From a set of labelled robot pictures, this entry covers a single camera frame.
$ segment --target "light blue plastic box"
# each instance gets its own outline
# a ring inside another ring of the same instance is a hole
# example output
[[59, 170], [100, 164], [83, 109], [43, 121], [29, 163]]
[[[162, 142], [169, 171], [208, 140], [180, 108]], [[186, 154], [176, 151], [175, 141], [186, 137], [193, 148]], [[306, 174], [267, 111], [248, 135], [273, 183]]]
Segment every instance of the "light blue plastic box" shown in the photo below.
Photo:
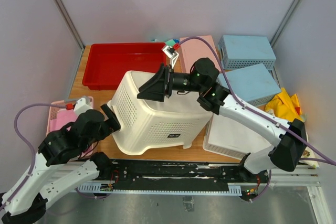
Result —
[[239, 69], [263, 63], [272, 70], [276, 57], [266, 37], [224, 35], [218, 44], [224, 69]]
[[[253, 106], [264, 105], [281, 92], [264, 64], [233, 70], [226, 75], [234, 92]], [[218, 81], [228, 88], [222, 73], [219, 74]]]

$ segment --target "wooden table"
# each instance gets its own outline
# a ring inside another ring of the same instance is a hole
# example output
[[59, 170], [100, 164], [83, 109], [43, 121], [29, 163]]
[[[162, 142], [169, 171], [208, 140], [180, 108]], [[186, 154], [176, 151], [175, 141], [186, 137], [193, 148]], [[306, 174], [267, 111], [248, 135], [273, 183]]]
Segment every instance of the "wooden table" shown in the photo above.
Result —
[[[86, 46], [80, 65], [76, 74], [75, 82], [71, 89], [71, 99], [82, 97], [83, 95], [92, 96], [94, 108], [100, 110], [100, 106], [112, 99], [115, 90], [90, 90], [82, 85], [82, 79], [85, 67], [88, 61], [91, 46]], [[180, 60], [174, 67], [175, 72], [181, 72]], [[144, 154], [138, 156], [129, 156], [121, 152], [113, 137], [109, 136], [105, 140], [99, 142], [98, 151], [104, 152], [110, 158], [125, 158], [125, 159], [151, 159], [151, 160], [172, 160], [172, 161], [191, 161], [191, 162], [221, 162], [221, 163], [238, 163], [239, 160], [227, 156], [207, 152], [203, 150], [203, 138], [205, 129], [199, 133], [193, 142], [192, 147], [183, 149], [182, 146], [154, 148], [147, 150]]]

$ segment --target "white wall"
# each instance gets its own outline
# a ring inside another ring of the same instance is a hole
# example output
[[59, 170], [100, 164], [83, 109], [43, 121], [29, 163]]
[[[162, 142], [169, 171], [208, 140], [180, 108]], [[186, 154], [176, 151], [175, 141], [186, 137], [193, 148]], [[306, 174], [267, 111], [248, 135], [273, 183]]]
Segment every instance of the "white wall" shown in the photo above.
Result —
[[223, 33], [272, 38], [292, 0], [62, 0], [84, 43]]
[[[0, 193], [30, 164], [13, 120], [24, 106], [66, 98], [80, 49], [53, 0], [0, 0]], [[35, 147], [46, 134], [47, 109], [29, 109], [19, 129]]]
[[[336, 160], [336, 1], [303, 0], [275, 46], [276, 68], [308, 114], [311, 143]], [[321, 165], [322, 188], [336, 223], [336, 167]]]

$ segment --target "gray floor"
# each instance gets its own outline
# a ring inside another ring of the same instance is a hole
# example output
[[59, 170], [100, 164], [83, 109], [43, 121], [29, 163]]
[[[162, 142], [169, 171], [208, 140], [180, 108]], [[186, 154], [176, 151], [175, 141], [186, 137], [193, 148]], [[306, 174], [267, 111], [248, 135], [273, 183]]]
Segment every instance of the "gray floor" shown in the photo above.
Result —
[[[104, 200], [66, 195], [39, 224], [73, 223], [317, 223], [305, 187], [278, 187], [253, 204], [232, 196], [195, 196], [194, 209], [186, 211], [183, 196], [111, 195]], [[52, 214], [64, 213], [63, 216]]]

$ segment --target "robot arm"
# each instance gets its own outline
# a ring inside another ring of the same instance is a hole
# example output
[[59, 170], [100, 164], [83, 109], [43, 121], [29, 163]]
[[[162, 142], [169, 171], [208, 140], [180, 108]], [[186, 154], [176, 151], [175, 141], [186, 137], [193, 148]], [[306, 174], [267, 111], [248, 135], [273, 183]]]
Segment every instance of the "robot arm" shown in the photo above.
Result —
[[[228, 89], [216, 82], [218, 74], [219, 71], [208, 58], [196, 61], [190, 73], [175, 73], [170, 66], [161, 65], [159, 71], [139, 88], [137, 98], [163, 102], [165, 97], [171, 96], [173, 90], [179, 93], [198, 92], [200, 95], [197, 101], [205, 110], [247, 126], [272, 145], [257, 153], [248, 153], [244, 156], [238, 166], [243, 178], [275, 167], [292, 172], [306, 146], [281, 129], [279, 125], [285, 125], [306, 140], [305, 125], [300, 120], [290, 123], [287, 120], [276, 118], [240, 99], [242, 106], [236, 102]], [[277, 124], [272, 124], [266, 118], [245, 109], [246, 106], [273, 119]]]
[[[46, 209], [50, 208], [58, 199], [77, 188], [82, 183], [104, 178], [110, 173], [111, 162], [103, 153], [95, 153], [81, 167], [50, 183], [53, 174], [72, 158], [77, 157], [94, 142], [103, 140], [112, 132], [120, 129], [115, 114], [106, 104], [102, 107], [107, 116], [92, 109], [88, 98], [79, 99], [74, 108], [78, 114], [75, 122], [69, 123], [60, 130], [50, 132], [38, 148], [35, 166], [27, 179], [28, 170], [16, 185], [2, 196], [6, 214], [3, 223], [30, 224], [40, 219]], [[26, 184], [9, 201], [12, 193], [21, 182]]]

